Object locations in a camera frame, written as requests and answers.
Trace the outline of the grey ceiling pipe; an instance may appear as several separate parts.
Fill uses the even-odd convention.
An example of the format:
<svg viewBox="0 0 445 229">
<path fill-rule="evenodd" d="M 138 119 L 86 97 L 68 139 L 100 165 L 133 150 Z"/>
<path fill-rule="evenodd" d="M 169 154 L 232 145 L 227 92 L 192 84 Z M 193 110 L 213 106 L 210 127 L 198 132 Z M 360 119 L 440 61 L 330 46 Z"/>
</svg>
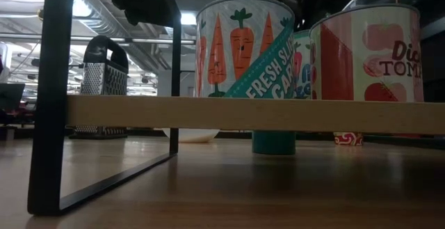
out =
<svg viewBox="0 0 445 229">
<path fill-rule="evenodd" d="M 40 34 L 30 33 L 0 33 L 0 38 L 9 38 L 17 40 L 40 40 L 42 36 Z M 71 41 L 87 42 L 92 40 L 91 36 L 71 36 Z M 147 44 L 162 44 L 172 45 L 173 40 L 163 38 L 111 38 L 112 41 L 117 43 L 147 43 Z"/>
</svg>

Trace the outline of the white bowl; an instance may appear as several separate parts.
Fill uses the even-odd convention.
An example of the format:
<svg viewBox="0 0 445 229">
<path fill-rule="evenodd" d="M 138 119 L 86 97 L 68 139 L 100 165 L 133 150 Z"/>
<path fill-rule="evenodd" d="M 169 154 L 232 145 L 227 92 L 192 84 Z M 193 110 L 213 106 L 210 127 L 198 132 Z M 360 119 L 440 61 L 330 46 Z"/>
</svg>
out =
<svg viewBox="0 0 445 229">
<path fill-rule="evenodd" d="M 179 129 L 180 143 L 208 143 L 216 137 L 219 129 Z"/>
</svg>

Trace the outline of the dark cabinet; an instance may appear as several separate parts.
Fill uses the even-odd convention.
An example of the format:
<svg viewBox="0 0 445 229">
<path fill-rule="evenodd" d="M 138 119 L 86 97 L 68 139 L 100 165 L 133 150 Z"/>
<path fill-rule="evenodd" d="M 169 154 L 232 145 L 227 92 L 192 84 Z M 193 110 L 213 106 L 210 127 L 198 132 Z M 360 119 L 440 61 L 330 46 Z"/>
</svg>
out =
<svg viewBox="0 0 445 229">
<path fill-rule="evenodd" d="M 445 102 L 445 0 L 421 0 L 421 59 L 427 102 Z"/>
</svg>

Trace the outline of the teal green printed can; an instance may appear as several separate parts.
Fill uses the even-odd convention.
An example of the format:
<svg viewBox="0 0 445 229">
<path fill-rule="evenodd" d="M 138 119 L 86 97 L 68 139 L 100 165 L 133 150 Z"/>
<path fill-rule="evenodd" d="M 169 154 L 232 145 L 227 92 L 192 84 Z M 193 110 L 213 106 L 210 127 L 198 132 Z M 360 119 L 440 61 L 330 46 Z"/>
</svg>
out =
<svg viewBox="0 0 445 229">
<path fill-rule="evenodd" d="M 294 132 L 253 131 L 252 151 L 265 155 L 294 155 L 296 135 Z"/>
</svg>

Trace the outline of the diced tomatoes can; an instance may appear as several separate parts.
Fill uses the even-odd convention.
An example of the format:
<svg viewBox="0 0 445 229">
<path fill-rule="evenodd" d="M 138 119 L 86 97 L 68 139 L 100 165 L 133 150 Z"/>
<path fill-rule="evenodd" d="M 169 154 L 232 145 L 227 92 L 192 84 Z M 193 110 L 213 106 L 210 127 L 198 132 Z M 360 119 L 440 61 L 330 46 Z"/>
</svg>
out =
<svg viewBox="0 0 445 229">
<path fill-rule="evenodd" d="M 423 102 L 420 12 L 403 4 L 341 11 L 309 32 L 314 100 Z"/>
</svg>

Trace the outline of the mixed vegetables can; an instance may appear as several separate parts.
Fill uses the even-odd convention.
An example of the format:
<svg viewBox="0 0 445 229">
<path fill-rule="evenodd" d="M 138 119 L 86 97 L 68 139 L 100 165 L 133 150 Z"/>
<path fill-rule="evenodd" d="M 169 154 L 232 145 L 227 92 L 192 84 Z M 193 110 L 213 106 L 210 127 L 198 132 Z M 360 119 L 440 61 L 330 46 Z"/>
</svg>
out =
<svg viewBox="0 0 445 229">
<path fill-rule="evenodd" d="M 309 31 L 293 34 L 294 56 L 294 94 L 296 99 L 310 100 L 311 97 L 311 64 Z"/>
</svg>

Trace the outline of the wooden shelf with black frame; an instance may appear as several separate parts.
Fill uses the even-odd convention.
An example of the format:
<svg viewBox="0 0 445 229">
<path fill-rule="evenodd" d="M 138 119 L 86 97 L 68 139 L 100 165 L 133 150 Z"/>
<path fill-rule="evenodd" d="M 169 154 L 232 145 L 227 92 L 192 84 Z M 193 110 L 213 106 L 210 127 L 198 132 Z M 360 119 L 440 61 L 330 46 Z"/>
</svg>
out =
<svg viewBox="0 0 445 229">
<path fill-rule="evenodd" d="M 157 0 L 156 20 L 174 29 L 169 97 L 68 95 L 73 0 L 44 0 L 38 99 L 35 112 L 27 210 L 56 216 L 114 189 L 178 152 L 181 128 L 445 134 L 445 103 L 254 100 L 181 97 L 181 24 L 175 0 Z M 67 125 L 168 127 L 168 153 L 68 196 L 61 196 Z"/>
</svg>

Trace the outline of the dark monitor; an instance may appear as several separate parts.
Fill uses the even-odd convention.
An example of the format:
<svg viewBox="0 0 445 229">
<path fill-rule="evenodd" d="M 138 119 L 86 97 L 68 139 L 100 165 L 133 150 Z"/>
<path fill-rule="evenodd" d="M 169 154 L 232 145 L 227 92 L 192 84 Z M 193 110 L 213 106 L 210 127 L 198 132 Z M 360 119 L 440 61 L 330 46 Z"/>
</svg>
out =
<svg viewBox="0 0 445 229">
<path fill-rule="evenodd" d="M 20 106 L 25 84 L 0 84 L 0 125 L 6 126 L 13 120 L 9 111 Z"/>
</svg>

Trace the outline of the red can with white swirls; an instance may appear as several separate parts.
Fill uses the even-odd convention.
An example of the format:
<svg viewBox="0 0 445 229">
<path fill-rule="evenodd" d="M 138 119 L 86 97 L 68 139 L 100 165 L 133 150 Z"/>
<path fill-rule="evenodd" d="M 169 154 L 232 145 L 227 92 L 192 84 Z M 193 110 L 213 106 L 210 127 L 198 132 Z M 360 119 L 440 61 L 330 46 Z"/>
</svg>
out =
<svg viewBox="0 0 445 229">
<path fill-rule="evenodd" d="M 359 132 L 334 132 L 334 142 L 336 145 L 361 146 L 364 136 Z"/>
</svg>

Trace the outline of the white can with orange carrots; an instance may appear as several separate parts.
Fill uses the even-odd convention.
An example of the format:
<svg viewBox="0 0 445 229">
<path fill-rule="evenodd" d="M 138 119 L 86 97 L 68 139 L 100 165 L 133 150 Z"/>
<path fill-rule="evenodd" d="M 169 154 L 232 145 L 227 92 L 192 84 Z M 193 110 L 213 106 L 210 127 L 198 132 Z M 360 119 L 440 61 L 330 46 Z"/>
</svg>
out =
<svg viewBox="0 0 445 229">
<path fill-rule="evenodd" d="M 276 0 L 217 0 L 196 16 L 195 96 L 291 99 L 295 15 Z"/>
</svg>

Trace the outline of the black aluminium table frame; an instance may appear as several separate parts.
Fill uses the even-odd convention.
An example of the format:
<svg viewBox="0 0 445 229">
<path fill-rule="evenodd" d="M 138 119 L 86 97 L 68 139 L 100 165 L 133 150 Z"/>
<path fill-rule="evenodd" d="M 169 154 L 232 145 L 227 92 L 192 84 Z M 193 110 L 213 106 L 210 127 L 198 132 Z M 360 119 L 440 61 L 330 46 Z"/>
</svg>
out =
<svg viewBox="0 0 445 229">
<path fill-rule="evenodd" d="M 251 139 L 251 132 L 218 132 L 217 139 Z M 334 135 L 330 133 L 296 132 L 296 139 L 303 141 L 333 141 Z M 364 135 L 364 141 L 387 145 L 435 149 L 445 151 L 445 139 L 435 138 L 407 138 L 399 136 Z"/>
</svg>

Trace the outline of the ceiling light panel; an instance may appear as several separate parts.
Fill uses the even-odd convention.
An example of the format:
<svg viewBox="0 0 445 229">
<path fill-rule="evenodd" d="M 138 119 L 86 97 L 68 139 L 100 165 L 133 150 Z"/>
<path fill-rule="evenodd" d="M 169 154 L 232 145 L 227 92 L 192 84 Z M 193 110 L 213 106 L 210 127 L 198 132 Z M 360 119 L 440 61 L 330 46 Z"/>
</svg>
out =
<svg viewBox="0 0 445 229">
<path fill-rule="evenodd" d="M 196 25 L 196 13 L 190 11 L 181 11 L 182 25 Z"/>
</svg>

